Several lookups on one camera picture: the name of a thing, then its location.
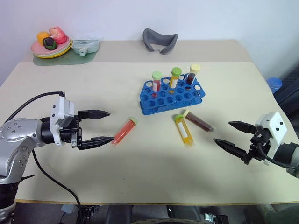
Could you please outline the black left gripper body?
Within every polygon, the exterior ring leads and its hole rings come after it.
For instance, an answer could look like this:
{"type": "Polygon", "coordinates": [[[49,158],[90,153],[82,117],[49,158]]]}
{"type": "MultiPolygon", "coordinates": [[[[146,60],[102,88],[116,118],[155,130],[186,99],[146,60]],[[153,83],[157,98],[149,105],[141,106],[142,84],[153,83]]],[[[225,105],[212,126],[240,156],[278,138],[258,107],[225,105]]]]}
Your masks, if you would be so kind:
{"type": "Polygon", "coordinates": [[[79,123],[82,121],[82,111],[78,111],[78,114],[74,116],[72,121],[67,127],[63,127],[60,130],[60,137],[63,143],[71,143],[74,148],[81,149],[82,145],[82,128],[79,123]]]}

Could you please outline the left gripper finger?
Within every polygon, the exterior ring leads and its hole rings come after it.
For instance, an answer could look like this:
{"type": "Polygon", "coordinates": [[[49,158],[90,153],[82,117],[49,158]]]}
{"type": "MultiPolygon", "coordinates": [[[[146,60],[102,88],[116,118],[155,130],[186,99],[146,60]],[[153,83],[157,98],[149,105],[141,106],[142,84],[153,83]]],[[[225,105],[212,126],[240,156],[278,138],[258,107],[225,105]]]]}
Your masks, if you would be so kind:
{"type": "Polygon", "coordinates": [[[105,144],[108,144],[112,140],[114,140],[114,137],[101,136],[101,137],[91,138],[90,140],[80,141],[78,145],[78,149],[86,150],[91,148],[97,148],[105,144]]]}
{"type": "Polygon", "coordinates": [[[81,110],[78,111],[79,119],[101,119],[110,116],[110,113],[102,110],[81,110]]]}

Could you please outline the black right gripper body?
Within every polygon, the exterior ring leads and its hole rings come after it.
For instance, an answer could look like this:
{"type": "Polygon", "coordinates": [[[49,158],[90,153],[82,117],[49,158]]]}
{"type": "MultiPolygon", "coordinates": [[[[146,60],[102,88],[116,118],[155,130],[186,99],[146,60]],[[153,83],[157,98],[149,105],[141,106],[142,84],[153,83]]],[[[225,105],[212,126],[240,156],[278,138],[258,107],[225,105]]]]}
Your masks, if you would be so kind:
{"type": "Polygon", "coordinates": [[[252,159],[264,161],[265,156],[260,153],[260,151],[262,151],[264,154],[268,153],[270,149],[270,131],[263,130],[261,133],[258,133],[257,130],[247,130],[246,133],[253,135],[250,140],[250,149],[246,155],[246,164],[249,164],[252,159]]]}

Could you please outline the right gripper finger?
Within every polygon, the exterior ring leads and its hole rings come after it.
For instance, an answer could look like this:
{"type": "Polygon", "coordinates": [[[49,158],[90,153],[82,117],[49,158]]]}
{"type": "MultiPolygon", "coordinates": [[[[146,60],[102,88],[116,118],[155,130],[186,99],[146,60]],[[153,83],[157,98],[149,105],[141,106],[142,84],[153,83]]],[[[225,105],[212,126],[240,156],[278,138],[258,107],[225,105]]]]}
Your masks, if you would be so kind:
{"type": "Polygon", "coordinates": [[[235,144],[228,142],[226,140],[213,138],[214,142],[221,147],[224,151],[240,158],[246,165],[248,165],[247,161],[247,152],[241,148],[235,146],[235,144]]]}
{"type": "Polygon", "coordinates": [[[257,129],[254,125],[242,122],[242,121],[230,121],[228,122],[232,127],[236,128],[237,130],[244,132],[244,133],[250,133],[255,134],[257,132],[257,129]]]}

